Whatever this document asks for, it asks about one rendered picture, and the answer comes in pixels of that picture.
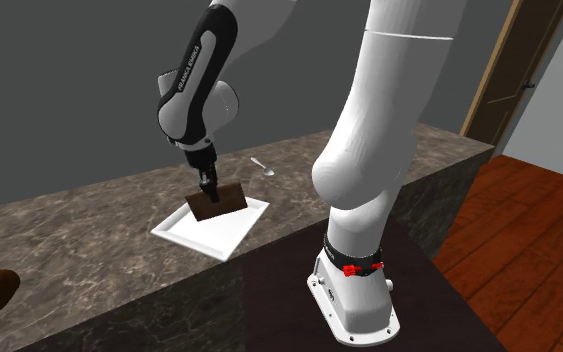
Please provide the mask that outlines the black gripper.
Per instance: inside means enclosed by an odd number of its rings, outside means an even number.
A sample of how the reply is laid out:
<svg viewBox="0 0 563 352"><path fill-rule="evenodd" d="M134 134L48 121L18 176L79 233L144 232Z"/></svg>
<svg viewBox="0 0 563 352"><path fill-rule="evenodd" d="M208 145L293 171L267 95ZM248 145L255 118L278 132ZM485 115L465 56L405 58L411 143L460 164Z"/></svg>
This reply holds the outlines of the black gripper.
<svg viewBox="0 0 563 352"><path fill-rule="evenodd" d="M194 151L184 151L188 164L199 172L199 187L209 196L212 203L220 201L215 168L217 154L213 144Z"/></svg>

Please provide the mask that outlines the brown square slab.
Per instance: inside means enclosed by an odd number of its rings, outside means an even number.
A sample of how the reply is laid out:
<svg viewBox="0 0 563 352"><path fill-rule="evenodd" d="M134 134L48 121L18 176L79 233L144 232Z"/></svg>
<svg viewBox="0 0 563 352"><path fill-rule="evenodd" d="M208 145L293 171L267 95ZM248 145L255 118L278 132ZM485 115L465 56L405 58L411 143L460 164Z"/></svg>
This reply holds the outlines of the brown square slab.
<svg viewBox="0 0 563 352"><path fill-rule="evenodd" d="M246 198L239 182L218 186L212 194L204 191L185 197L197 221L239 211L247 207Z"/></svg>

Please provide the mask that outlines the white square plate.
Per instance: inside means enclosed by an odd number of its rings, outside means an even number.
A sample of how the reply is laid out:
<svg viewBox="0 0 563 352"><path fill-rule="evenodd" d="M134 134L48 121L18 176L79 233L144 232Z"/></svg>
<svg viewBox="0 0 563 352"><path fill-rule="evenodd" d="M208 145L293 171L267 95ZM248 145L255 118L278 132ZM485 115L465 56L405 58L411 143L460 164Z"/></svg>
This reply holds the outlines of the white square plate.
<svg viewBox="0 0 563 352"><path fill-rule="evenodd" d="M269 203L246 198L245 209L197 221L187 203L151 230L153 235L220 261L227 261Z"/></svg>

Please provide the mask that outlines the silver spoon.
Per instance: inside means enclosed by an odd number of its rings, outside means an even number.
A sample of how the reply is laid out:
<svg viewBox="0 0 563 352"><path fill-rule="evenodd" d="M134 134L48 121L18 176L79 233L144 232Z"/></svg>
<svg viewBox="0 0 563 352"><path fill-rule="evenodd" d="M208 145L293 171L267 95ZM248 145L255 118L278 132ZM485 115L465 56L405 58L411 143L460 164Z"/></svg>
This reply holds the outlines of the silver spoon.
<svg viewBox="0 0 563 352"><path fill-rule="evenodd" d="M255 163L256 165L262 168L262 172L265 176L273 176L275 172L270 169L269 167L265 166L262 162L260 162L257 158L251 157L250 160Z"/></svg>

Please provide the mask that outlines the dark robot stand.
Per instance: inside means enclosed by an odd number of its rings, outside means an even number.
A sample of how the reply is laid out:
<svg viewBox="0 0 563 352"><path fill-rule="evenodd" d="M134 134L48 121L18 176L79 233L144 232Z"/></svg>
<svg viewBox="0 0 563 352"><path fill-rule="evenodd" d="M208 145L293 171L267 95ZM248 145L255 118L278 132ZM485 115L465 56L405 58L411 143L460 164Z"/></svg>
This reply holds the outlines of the dark robot stand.
<svg viewBox="0 0 563 352"><path fill-rule="evenodd" d="M382 248L401 330L374 347L339 343L307 285L327 225L322 220L244 255L246 352L507 352L394 219Z"/></svg>

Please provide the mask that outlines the brown wooden door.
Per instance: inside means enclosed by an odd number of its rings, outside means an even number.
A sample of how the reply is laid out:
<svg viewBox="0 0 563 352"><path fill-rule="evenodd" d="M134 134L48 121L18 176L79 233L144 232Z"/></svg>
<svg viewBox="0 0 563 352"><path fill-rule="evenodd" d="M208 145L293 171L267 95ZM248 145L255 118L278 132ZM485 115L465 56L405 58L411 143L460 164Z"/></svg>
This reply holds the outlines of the brown wooden door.
<svg viewBox="0 0 563 352"><path fill-rule="evenodd" d="M490 145L502 139L563 19L563 0L514 0L461 129Z"/></svg>

